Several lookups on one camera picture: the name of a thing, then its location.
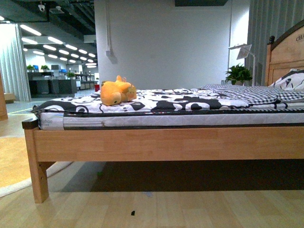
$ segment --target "headboard finial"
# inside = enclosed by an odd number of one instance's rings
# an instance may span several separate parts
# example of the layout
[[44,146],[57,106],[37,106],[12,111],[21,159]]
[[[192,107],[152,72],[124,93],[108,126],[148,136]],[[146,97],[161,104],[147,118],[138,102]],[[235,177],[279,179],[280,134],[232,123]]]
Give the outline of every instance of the headboard finial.
[[275,36],[269,37],[269,43],[268,44],[273,44],[275,42]]

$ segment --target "red object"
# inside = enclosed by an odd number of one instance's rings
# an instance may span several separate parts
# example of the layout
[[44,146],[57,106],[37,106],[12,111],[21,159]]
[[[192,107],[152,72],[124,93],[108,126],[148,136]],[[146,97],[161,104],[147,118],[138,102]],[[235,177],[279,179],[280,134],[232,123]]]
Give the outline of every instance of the red object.
[[99,85],[95,85],[95,92],[97,92],[98,90],[100,90],[100,86]]

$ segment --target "ceiling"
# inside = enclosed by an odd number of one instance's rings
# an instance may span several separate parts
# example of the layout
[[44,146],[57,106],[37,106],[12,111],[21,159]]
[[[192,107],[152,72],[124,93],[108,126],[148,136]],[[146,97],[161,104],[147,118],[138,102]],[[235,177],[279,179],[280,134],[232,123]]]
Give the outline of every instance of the ceiling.
[[[5,21],[24,24],[42,33],[41,37],[34,38],[38,45],[24,43],[24,47],[27,49],[40,49],[45,54],[66,57],[58,52],[59,49],[62,49],[70,54],[75,53],[92,59],[97,63],[94,0],[0,0],[0,16],[4,17]],[[35,36],[23,29],[21,31],[23,37],[33,39]],[[64,44],[54,44],[47,39],[48,36],[57,38]],[[57,48],[57,51],[45,49],[43,44],[51,44]],[[65,44],[81,48],[88,53],[95,54],[96,57],[92,58],[78,51],[67,49]]]

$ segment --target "security camera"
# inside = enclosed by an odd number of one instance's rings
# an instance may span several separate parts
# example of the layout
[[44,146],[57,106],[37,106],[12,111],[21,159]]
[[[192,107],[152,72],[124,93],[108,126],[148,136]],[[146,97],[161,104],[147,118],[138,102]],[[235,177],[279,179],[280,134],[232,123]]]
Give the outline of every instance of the security camera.
[[45,6],[45,5],[42,5],[42,4],[38,5],[38,7],[39,7],[39,10],[40,10],[41,12],[44,12],[44,10],[45,10],[45,8],[46,8],[46,6]]

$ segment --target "mattress label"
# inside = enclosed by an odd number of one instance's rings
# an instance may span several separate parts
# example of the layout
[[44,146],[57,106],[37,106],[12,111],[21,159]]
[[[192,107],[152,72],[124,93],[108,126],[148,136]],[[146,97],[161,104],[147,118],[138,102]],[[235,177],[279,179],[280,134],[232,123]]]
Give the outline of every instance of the mattress label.
[[42,130],[64,130],[63,113],[41,113],[40,123]]

